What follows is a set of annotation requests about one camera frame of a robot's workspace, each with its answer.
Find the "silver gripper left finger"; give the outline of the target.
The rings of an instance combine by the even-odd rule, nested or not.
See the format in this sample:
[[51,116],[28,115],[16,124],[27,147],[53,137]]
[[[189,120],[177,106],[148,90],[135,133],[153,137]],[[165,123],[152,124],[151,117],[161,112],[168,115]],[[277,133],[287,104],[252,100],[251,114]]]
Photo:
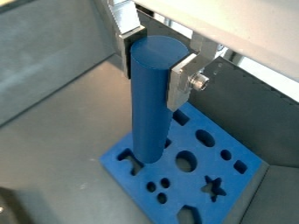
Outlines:
[[124,76],[131,78],[131,45],[147,35],[132,0],[105,0],[107,13],[116,31],[116,45],[123,60]]

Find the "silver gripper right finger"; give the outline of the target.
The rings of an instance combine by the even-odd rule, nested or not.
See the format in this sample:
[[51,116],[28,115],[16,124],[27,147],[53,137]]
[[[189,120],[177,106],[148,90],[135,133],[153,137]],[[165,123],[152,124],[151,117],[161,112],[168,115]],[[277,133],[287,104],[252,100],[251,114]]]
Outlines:
[[167,108],[175,111],[189,99],[192,90],[201,91],[209,82],[203,74],[205,66],[215,60],[219,43],[197,32],[191,35],[191,52],[172,66],[167,91]]

